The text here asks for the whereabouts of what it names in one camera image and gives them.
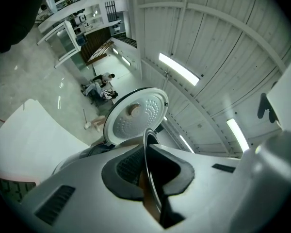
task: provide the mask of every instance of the vent slot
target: vent slot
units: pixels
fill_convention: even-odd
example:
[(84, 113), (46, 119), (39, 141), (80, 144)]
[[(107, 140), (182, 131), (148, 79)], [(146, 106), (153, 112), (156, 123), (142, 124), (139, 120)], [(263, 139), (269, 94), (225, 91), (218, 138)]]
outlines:
[(74, 193), (75, 188), (62, 185), (35, 213), (42, 221), (53, 225), (60, 212)]
[(221, 171), (228, 172), (228, 173), (233, 173), (235, 170), (235, 167), (233, 167), (233, 166), (225, 166), (225, 165), (221, 165), (221, 164), (217, 164), (217, 163), (214, 164), (212, 167), (215, 169), (219, 169)]

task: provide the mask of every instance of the black object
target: black object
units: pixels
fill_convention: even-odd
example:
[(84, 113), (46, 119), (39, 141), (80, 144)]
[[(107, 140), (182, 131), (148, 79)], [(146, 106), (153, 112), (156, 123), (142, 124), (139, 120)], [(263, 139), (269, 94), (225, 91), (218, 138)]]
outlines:
[(274, 109), (272, 108), (270, 102), (268, 101), (266, 94), (262, 93), (261, 97), (260, 97), (260, 104), (259, 104), (259, 108), (258, 108), (258, 118), (261, 119), (264, 116), (264, 112), (266, 110), (269, 110), (269, 120), (271, 123), (274, 123), (276, 120), (278, 121), (277, 115), (274, 111)]
[(229, 173), (233, 173), (234, 170), (236, 169), (233, 166), (225, 166), (225, 165), (222, 165), (222, 164), (214, 164), (212, 167), (215, 168), (215, 169), (219, 169), (221, 171), (224, 171), (224, 172), (229, 172)]
[(83, 46), (87, 43), (87, 37), (85, 35), (78, 35), (76, 38), (77, 44)]
[(161, 201), (168, 196), (183, 193), (195, 177), (190, 163), (156, 145), (150, 144), (147, 147), (146, 160)]
[(4, 7), (13, 8), (15, 13), (10, 13), (6, 22), (6, 14), (0, 10), (1, 53), (7, 52), (12, 45), (26, 37), (34, 25), (42, 0), (4, 0), (3, 3)]
[(42, 4), (42, 5), (40, 6), (40, 9), (43, 10), (43, 11), (46, 10), (47, 8), (48, 8), (48, 7), (47, 7), (45, 4)]
[(91, 104), (93, 104), (95, 102), (95, 106), (101, 106), (104, 103), (106, 103), (107, 101), (109, 101), (108, 99), (103, 99), (100, 94), (98, 94), (98, 92), (94, 89), (92, 89), (89, 93), (88, 93), (88, 97), (90, 97), (90, 99), (92, 100)]
[(161, 132), (163, 129), (164, 129), (163, 126), (160, 124), (160, 125), (155, 129), (155, 132), (156, 132), (156, 133), (159, 133), (159, 132)]
[(77, 12), (73, 13), (73, 15), (77, 16), (80, 13), (83, 13), (85, 9), (78, 10)]
[(190, 163), (152, 144), (147, 147), (146, 162), (162, 204), (160, 224), (164, 228), (171, 227), (185, 218), (172, 210), (168, 196), (186, 190), (195, 177), (194, 169)]
[(113, 144), (107, 146), (103, 143), (100, 143), (100, 144), (95, 145), (95, 146), (90, 148), (91, 150), (89, 151), (88, 156), (93, 156), (93, 155), (108, 152), (108, 151), (112, 150), (114, 147), (115, 147), (115, 145), (113, 145)]
[(60, 212), (67, 204), (74, 193), (75, 188), (62, 185), (59, 189), (42, 205), (35, 215), (42, 221), (52, 225)]
[(143, 201), (143, 190), (137, 186), (144, 164), (143, 154), (144, 146), (138, 145), (108, 161), (102, 168), (101, 177), (105, 186), (117, 197)]

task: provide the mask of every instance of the ceiling beam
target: ceiling beam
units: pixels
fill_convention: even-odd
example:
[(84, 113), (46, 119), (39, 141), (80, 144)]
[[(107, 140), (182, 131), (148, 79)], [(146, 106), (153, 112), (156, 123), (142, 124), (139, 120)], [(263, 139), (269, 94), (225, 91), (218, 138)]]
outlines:
[[(142, 62), (146, 64), (147, 66), (153, 68), (156, 70), (157, 73), (164, 76), (163, 70), (160, 70), (157, 66), (153, 65), (150, 61), (147, 59), (142, 59)], [(207, 111), (201, 106), (199, 102), (197, 102), (180, 84), (178, 84), (175, 80), (169, 79), (168, 80), (174, 87), (176, 87), (187, 99), (188, 101), (201, 113), (201, 115), (204, 117), (205, 121), (208, 123), (208, 125), (214, 130), (215, 134), (218, 135), (218, 139), (220, 143), (222, 144), (222, 147), (228, 154), (232, 154), (232, 149), (230, 144), (228, 143), (228, 140), (218, 127), (218, 125), (215, 123), (215, 121), (210, 117), (210, 115), (207, 113)]]
[(153, 8), (153, 7), (172, 7), (183, 8), (183, 2), (152, 2), (139, 5), (140, 9)]
[[(147, 4), (139, 5), (139, 8), (151, 8), (151, 7), (183, 8), (184, 6), (186, 6), (184, 2), (154, 2), (154, 3), (147, 3)], [(200, 5), (200, 4), (188, 3), (187, 9), (196, 10), (196, 11), (217, 17), (223, 21), (226, 21), (232, 24), (234, 27), (243, 31), (250, 38), (254, 39), (263, 48), (263, 50), (268, 53), (270, 58), (278, 66), (281, 73), (283, 73), (287, 69), (283, 60), (280, 58), (278, 53), (273, 49), (273, 47), (262, 36), (260, 36), (256, 31), (254, 31), (252, 28), (250, 28), (248, 25), (246, 25), (242, 21), (239, 21), (238, 19), (220, 10), (209, 8), (207, 6)]]

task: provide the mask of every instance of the person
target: person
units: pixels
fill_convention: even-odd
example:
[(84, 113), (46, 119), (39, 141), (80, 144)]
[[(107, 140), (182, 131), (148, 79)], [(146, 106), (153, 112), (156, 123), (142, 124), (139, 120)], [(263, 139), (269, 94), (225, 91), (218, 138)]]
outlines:
[(90, 93), (91, 90), (95, 90), (103, 99), (115, 99), (118, 96), (118, 93), (116, 91), (112, 91), (112, 90), (106, 91), (102, 89), (97, 82), (89, 84), (86, 90), (82, 91), (82, 93), (84, 96), (88, 96), (88, 93)]
[(97, 118), (95, 118), (94, 120), (92, 120), (91, 122), (88, 122), (84, 125), (84, 128), (87, 130), (88, 128), (94, 126), (95, 129), (100, 132), (100, 125), (104, 125), (106, 122), (106, 117), (105, 116), (98, 116)]
[(106, 72), (106, 73), (104, 73), (104, 74), (101, 74), (101, 75), (98, 75), (98, 76), (96, 76), (96, 77), (94, 77), (92, 80), (91, 80), (91, 82), (92, 83), (94, 83), (95, 81), (98, 81), (98, 83), (100, 83), (100, 81), (101, 81), (101, 87), (104, 87), (107, 83), (109, 83), (113, 78), (115, 77), (115, 74), (114, 73), (112, 73), (112, 74), (110, 74), (110, 73), (108, 73), (108, 72)]

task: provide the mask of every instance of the wall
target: wall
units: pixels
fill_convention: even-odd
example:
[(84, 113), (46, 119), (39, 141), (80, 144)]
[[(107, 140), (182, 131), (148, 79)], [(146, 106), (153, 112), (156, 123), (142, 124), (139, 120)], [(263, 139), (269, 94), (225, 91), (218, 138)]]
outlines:
[(92, 17), (93, 16), (93, 9), (92, 9), (92, 7), (85, 8), (84, 12), (78, 14), (78, 16), (80, 16), (80, 15), (86, 15), (86, 17), (88, 17), (88, 18), (89, 17)]
[(130, 24), (130, 32), (131, 32), (131, 39), (137, 40), (136, 37), (136, 26), (135, 26), (135, 14), (134, 14), (134, 1), (128, 0), (128, 13), (129, 13), (129, 24)]
[(171, 138), (171, 136), (167, 133), (165, 129), (159, 132), (156, 136), (160, 144), (170, 148), (179, 149), (178, 145), (174, 142), (174, 140)]
[(130, 21), (129, 21), (129, 13), (128, 13), (128, 11), (124, 11), (123, 12), (123, 17), (124, 17), (124, 25), (125, 25), (126, 37), (131, 39)]
[(113, 37), (111, 37), (111, 40), (114, 42), (113, 48), (115, 48), (119, 52), (118, 57), (121, 59), (122, 56), (124, 56), (131, 63), (131, 66), (127, 66), (128, 69), (131, 71), (138, 70), (138, 67), (137, 67), (138, 50), (134, 48), (133, 46), (123, 41), (120, 41), (118, 39), (115, 39)]
[(116, 12), (127, 11), (127, 0), (114, 1)]
[[(118, 20), (121, 20), (121, 22), (118, 22), (116, 25), (113, 25), (113, 26), (110, 26), (109, 29), (110, 29), (110, 34), (111, 35), (115, 35), (115, 34), (118, 34), (118, 33), (123, 33), (125, 32), (125, 23), (124, 23), (124, 15), (123, 15), (123, 12), (117, 12), (117, 19)], [(115, 31), (114, 28), (116, 27), (119, 27), (120, 30), (118, 31)]]

